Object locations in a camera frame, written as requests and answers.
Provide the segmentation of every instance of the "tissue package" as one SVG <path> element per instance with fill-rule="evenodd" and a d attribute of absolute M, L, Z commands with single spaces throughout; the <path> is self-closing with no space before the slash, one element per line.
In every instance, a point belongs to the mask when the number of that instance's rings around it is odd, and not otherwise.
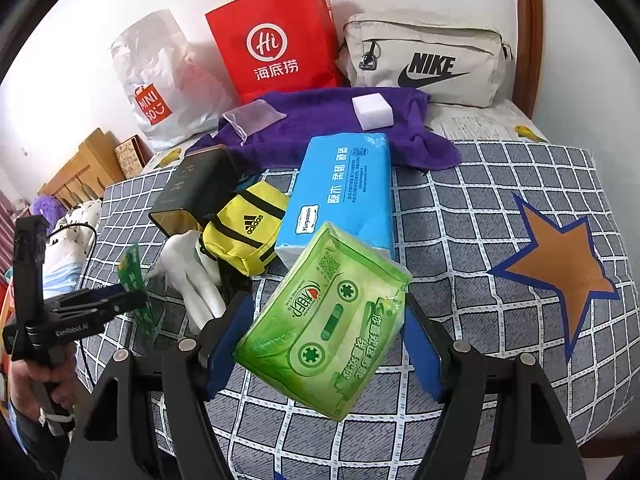
<path fill-rule="evenodd" d="M 328 221 L 391 258 L 390 190 L 385 134 L 312 138 L 282 220 L 276 253 L 290 269 L 316 230 Z"/>
<path fill-rule="evenodd" d="M 291 399 L 343 420 L 402 326 L 410 281 L 403 266 L 326 222 L 234 358 Z"/>

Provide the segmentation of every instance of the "orange star with blue border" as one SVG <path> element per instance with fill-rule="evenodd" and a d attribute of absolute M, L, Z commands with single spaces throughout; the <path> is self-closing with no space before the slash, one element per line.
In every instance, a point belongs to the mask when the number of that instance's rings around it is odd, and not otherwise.
<path fill-rule="evenodd" d="M 587 217 L 559 227 L 518 195 L 513 197 L 530 243 L 488 272 L 558 295 L 564 355 L 569 362 L 591 301 L 619 300 L 620 296 L 596 256 Z"/>

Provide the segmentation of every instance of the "qr code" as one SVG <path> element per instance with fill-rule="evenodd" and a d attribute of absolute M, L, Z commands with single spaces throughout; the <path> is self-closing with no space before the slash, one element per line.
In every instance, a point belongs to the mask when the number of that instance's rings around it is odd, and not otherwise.
<path fill-rule="evenodd" d="M 320 268 L 322 269 L 322 272 L 326 274 L 327 279 L 330 280 L 339 267 L 340 264 L 335 261 L 334 257 L 331 256 L 329 251 L 326 251 L 322 259 L 320 260 Z"/>

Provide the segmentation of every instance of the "green plastic packet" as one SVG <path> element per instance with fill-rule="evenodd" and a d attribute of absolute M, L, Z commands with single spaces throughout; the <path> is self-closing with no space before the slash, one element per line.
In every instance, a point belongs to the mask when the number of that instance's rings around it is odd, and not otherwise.
<path fill-rule="evenodd" d="M 118 264 L 118 277 L 127 292 L 144 290 L 146 293 L 146 286 L 142 279 L 142 269 L 140 267 L 140 248 L 138 244 L 133 244 L 125 250 L 122 260 Z M 151 311 L 148 298 L 143 306 L 133 311 L 133 315 L 138 322 L 138 328 L 142 330 L 145 346 L 149 346 L 156 329 L 156 320 Z"/>
<path fill-rule="evenodd" d="M 234 359 L 291 399 L 343 420 L 404 323 L 411 278 L 403 266 L 325 222 Z"/>

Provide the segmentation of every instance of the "red square logo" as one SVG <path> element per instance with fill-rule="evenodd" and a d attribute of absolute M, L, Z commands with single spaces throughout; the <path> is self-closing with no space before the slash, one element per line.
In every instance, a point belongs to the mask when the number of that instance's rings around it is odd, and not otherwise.
<path fill-rule="evenodd" d="M 172 114 L 153 83 L 146 88 L 136 90 L 136 102 L 152 126 Z"/>

